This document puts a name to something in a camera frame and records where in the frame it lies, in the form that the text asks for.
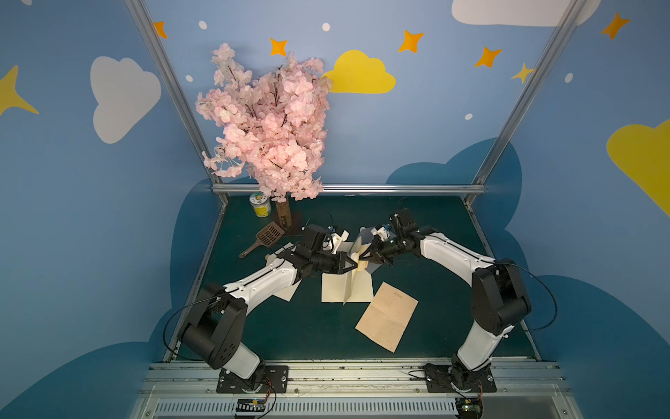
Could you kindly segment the yellow envelope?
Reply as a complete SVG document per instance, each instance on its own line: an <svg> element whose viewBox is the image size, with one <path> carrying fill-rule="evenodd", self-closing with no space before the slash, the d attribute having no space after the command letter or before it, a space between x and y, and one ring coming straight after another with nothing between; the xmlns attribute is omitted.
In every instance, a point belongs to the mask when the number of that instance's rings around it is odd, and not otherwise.
<svg viewBox="0 0 670 419"><path fill-rule="evenodd" d="M366 271L367 261L359 261L355 271L338 275L333 281L335 302L364 303L373 299L372 275Z"/></svg>

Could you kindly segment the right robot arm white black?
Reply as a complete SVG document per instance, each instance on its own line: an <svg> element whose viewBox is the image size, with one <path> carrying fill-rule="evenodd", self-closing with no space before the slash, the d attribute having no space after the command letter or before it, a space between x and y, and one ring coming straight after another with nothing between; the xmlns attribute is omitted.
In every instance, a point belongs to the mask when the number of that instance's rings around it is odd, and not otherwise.
<svg viewBox="0 0 670 419"><path fill-rule="evenodd" d="M471 288L473 325L452 357L451 373L462 379L482 375L491 356L532 307L521 273L508 259L484 256L432 227L420 227L408 209L389 217L390 225L371 229L372 242L361 256L376 264L392 265L405 253L434 261Z"/></svg>

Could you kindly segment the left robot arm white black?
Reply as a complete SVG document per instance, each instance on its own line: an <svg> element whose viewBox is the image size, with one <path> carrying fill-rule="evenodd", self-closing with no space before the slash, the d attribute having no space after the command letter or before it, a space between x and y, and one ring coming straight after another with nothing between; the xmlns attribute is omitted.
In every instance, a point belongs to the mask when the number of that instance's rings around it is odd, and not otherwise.
<svg viewBox="0 0 670 419"><path fill-rule="evenodd" d="M314 272L346 274L357 269L347 252L335 251L328 230L304 228L297 244L279 251L272 262L238 281L205 286L178 333L184 347L211 368L259 382L263 361L242 344L248 314L274 294Z"/></svg>

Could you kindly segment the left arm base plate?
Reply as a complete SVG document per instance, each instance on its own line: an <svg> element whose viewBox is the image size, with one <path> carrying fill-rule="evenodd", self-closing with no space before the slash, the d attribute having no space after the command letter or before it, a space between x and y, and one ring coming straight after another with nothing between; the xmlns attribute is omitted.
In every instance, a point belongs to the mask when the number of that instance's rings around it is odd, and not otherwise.
<svg viewBox="0 0 670 419"><path fill-rule="evenodd" d="M216 385L217 394L260 394L272 390L284 394L287 389L289 367L284 365L267 366L261 363L249 378L222 369Z"/></svg>

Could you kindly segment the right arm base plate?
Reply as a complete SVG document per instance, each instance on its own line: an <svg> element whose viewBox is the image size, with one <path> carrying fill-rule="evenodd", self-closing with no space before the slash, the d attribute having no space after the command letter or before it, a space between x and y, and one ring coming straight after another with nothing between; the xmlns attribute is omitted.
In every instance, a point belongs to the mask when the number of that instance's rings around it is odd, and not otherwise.
<svg viewBox="0 0 670 419"><path fill-rule="evenodd" d="M422 366L429 393L495 393L495 383L490 364L477 371L467 370L460 363L455 365Z"/></svg>

